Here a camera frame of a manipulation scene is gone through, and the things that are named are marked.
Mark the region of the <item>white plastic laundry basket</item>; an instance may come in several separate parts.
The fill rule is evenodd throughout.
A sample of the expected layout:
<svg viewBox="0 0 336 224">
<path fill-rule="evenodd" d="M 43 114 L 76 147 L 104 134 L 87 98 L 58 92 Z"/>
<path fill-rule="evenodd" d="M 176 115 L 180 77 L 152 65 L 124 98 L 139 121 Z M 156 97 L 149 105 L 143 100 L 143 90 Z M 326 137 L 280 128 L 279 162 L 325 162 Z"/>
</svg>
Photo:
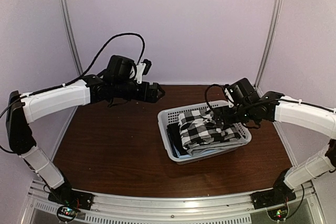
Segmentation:
<svg viewBox="0 0 336 224">
<path fill-rule="evenodd" d="M 166 152 L 172 161 L 177 164 L 187 164 L 199 161 L 205 158 L 232 152 L 241 146 L 247 145 L 251 141 L 252 136 L 249 130 L 243 127 L 240 123 L 234 124 L 232 128 L 226 130 L 231 139 L 225 142 L 223 147 L 206 146 L 205 150 L 199 150 L 192 155 L 189 154 L 182 146 L 178 116 L 187 112 L 191 115 L 196 115 L 205 112 L 206 110 L 208 110 L 206 103 L 198 103 L 159 112 L 157 119 L 162 141 Z"/>
</svg>

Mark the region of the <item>black white plaid shirt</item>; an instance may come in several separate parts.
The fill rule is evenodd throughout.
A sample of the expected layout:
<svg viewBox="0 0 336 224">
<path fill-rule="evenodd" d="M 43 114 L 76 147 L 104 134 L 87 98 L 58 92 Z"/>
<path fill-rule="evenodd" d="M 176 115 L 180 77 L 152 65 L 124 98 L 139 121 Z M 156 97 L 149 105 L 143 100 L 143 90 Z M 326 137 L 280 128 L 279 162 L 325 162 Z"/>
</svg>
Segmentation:
<svg viewBox="0 0 336 224">
<path fill-rule="evenodd" d="M 229 142 L 241 139 L 235 126 L 217 126 L 214 113 L 207 109 L 180 113 L 178 126 L 185 150 L 195 150 L 206 145 L 227 145 Z"/>
</svg>

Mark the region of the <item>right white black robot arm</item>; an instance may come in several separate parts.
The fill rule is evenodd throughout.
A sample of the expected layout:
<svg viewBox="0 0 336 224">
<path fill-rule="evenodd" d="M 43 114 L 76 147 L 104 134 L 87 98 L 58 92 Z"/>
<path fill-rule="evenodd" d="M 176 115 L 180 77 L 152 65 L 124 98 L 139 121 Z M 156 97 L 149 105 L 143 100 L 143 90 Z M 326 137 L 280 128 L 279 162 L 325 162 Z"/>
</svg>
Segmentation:
<svg viewBox="0 0 336 224">
<path fill-rule="evenodd" d="M 279 175 L 269 192 L 272 203 L 281 203 L 296 187 L 335 171 L 335 109 L 274 91 L 268 91 L 261 97 L 247 78 L 222 88 L 229 104 L 214 109 L 214 120 L 218 126 L 252 121 L 255 128 L 259 128 L 261 121 L 281 122 L 319 132 L 330 139 L 322 150 Z"/>
</svg>

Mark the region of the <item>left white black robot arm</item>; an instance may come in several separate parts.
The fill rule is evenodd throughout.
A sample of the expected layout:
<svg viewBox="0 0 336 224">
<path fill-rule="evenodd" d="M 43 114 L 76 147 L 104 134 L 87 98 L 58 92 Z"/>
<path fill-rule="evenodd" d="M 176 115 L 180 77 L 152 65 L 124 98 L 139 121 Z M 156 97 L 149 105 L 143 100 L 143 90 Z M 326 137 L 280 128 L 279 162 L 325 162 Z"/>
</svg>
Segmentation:
<svg viewBox="0 0 336 224">
<path fill-rule="evenodd" d="M 62 172 L 37 146 L 30 123 L 47 115 L 72 108 L 107 101 L 114 106 L 114 99 L 156 103 L 165 96 L 162 87 L 154 82 L 144 82 L 152 62 L 145 59 L 135 63 L 124 56 L 111 56 L 107 67 L 98 75 L 83 76 L 72 84 L 62 84 L 45 91 L 9 96 L 6 130 L 11 154 L 21 157 L 37 173 L 50 192 L 64 205 L 71 205 L 76 197 L 72 186 Z"/>
</svg>

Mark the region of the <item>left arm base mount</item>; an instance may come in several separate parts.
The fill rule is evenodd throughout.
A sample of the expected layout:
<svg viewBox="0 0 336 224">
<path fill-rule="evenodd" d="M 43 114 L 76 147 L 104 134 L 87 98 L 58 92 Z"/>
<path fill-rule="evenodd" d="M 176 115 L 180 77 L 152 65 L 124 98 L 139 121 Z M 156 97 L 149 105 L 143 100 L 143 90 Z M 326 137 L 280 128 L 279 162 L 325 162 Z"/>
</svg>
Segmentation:
<svg viewBox="0 0 336 224">
<path fill-rule="evenodd" d="M 48 200 L 70 208 L 90 210 L 93 202 L 93 194 L 61 186 L 57 189 L 51 189 Z"/>
</svg>

